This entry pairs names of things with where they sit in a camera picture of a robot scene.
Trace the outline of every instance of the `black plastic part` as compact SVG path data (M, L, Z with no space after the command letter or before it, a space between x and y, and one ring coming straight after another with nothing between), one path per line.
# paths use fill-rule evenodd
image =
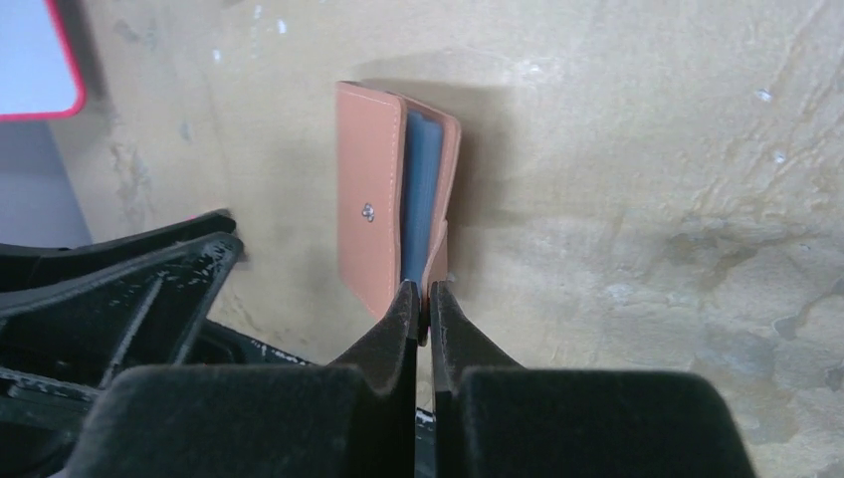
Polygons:
M402 284L326 366L131 370L98 401L69 476L412 476L418 310Z
M0 293L51 286L179 242L215 232L231 234L235 226L229 212L220 209L149 232L76 249L0 244Z
M212 213L161 236L77 250L0 248L11 272L0 293L0 476L61 466L122 370L184 361L242 252L234 236L204 232L231 224ZM106 267L90 272L92 264Z

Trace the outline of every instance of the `beige wall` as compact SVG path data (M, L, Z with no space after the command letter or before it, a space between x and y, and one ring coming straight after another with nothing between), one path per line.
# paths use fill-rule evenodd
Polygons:
M101 80L53 128L92 233L229 207L216 320L316 361L371 324L332 96L370 80L463 122L454 286L515 359L703 373L761 476L844 474L844 3L84 4Z

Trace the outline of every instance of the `leather wallet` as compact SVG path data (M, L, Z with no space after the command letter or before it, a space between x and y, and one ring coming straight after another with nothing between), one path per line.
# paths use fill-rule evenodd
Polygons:
M380 320L402 279L403 192L417 186L404 183L408 115L421 115L442 131L428 254L419 279L423 300L431 284L448 275L446 212L457 166L460 124L410 98L353 82L337 83L336 114L340 278Z

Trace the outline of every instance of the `wall stain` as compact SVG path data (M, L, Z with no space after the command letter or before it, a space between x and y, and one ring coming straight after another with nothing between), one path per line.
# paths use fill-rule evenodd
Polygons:
M119 37L123 38L123 40L127 43L140 42L140 35L138 35L137 32L132 30L129 24L126 23L126 21L123 19L114 22L114 26L111 27L111 30Z
M752 418L743 435L754 445L786 443L799 431L788 402L793 392L773 382L776 343L749 332L707 325L691 371L718 384L731 410Z
M179 127L179 135L182 136L186 142L192 142L193 135L191 134L190 124L188 124L187 120L182 122L182 125Z
M829 291L804 304L796 314L777 319L771 323L771 326L780 337L792 341L797 338L797 330L808 324L808 317L812 309L825 299L834 296L844 297L844 276L836 279L830 286Z
M800 22L800 25L797 27L793 36L793 41L786 49L785 58L776 71L770 90L780 90L778 87L790 79L791 74L793 74L795 70L796 64L801 58L803 58L807 44L807 37L814 32L814 29L811 27L817 23L819 19L826 16L826 11L833 3L834 2L829 0L818 1L803 21Z
M111 168L120 183L116 193L120 200L120 210L128 222L128 232L141 232L146 223L146 213L155 212L150 201L152 180L137 146L113 143L108 150L111 153Z
M841 478L844 476L844 462L835 460L823 469L811 475L803 475L800 478Z
M243 299L236 292L229 288L224 288L218 296L218 303L220 314L226 318L222 321L223 323L237 323L238 319L240 319L248 327L248 335L260 336L264 334L264 329L258 327L252 318L252 314L244 307Z
M149 20L149 24L146 27L146 30L143 32L143 35L140 35L135 31L125 20L120 19L114 22L114 25L111 27L111 30L121 37L125 42L129 44L142 44L145 46L150 52L155 51L155 48L158 46L158 23L155 21L154 18Z
M666 241L665 258L674 265L694 264L695 255L702 250L715 249L718 242L715 237L688 233L671 236Z
M753 247L741 246L735 252L725 254L718 260L718 263L713 268L712 272L701 279L700 288L702 292L711 292L715 289L727 275L730 270L744 261L755 257L759 250Z
M824 372L823 382L832 391L840 390L841 385L844 384L844 363L827 369Z

